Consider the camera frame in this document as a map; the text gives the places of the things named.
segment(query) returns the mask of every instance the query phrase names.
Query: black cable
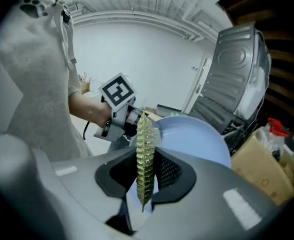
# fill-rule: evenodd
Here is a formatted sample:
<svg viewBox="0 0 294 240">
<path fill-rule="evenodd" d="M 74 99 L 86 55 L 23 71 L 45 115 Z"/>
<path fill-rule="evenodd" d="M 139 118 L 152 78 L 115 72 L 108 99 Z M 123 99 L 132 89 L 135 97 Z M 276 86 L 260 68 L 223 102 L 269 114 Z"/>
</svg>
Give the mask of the black cable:
<svg viewBox="0 0 294 240">
<path fill-rule="evenodd" d="M 86 130 L 87 130 L 89 124 L 90 124 L 90 122 L 88 121 L 87 124 L 86 124 L 85 129 L 83 130 L 82 138 L 83 138 L 84 141 L 86 140 L 85 133 L 86 133 Z"/>
</svg>

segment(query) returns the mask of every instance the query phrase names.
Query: red object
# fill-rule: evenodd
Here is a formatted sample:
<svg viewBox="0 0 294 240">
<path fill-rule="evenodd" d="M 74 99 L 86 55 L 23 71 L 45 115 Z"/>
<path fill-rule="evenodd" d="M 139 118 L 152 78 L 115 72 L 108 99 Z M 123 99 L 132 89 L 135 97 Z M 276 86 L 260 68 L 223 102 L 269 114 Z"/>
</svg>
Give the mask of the red object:
<svg viewBox="0 0 294 240">
<path fill-rule="evenodd" d="M 269 131 L 277 136 L 289 137 L 289 132 L 283 127 L 282 123 L 279 120 L 274 118 L 268 118 L 268 123 L 270 126 Z"/>
</svg>

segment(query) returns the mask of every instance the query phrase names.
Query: metal panel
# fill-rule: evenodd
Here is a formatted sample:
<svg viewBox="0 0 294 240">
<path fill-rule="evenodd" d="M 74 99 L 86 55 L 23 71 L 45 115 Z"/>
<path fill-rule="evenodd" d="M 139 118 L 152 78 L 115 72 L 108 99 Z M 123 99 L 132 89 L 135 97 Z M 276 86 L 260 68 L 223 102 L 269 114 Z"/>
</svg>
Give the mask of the metal panel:
<svg viewBox="0 0 294 240">
<path fill-rule="evenodd" d="M 231 27 L 219 33 L 202 94 L 234 112 L 248 82 L 254 52 L 254 24 Z"/>
<path fill-rule="evenodd" d="M 199 96 L 194 103 L 190 117 L 201 119 L 212 125 L 220 134 L 222 134 L 228 125 L 235 119 L 234 115 L 226 111 L 215 102 Z"/>
</svg>

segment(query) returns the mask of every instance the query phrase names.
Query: black and white square marker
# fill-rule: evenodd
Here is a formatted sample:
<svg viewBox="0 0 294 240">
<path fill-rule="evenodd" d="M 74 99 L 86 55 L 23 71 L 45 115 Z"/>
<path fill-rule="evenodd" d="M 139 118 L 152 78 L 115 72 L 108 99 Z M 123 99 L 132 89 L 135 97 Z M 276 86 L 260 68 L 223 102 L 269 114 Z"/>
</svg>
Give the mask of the black and white square marker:
<svg viewBox="0 0 294 240">
<path fill-rule="evenodd" d="M 99 90 L 114 111 L 136 95 L 135 89 L 122 73 L 104 83 Z"/>
</svg>

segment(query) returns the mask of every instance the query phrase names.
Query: staircase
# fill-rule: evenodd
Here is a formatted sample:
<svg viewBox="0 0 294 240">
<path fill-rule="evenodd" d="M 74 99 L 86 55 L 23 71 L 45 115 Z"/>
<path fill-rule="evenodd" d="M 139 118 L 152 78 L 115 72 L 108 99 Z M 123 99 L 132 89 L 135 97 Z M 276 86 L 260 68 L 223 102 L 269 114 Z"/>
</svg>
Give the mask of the staircase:
<svg viewBox="0 0 294 240">
<path fill-rule="evenodd" d="M 220 0 L 233 25 L 256 22 L 272 58 L 259 121 L 279 119 L 294 132 L 294 0 Z"/>
</svg>

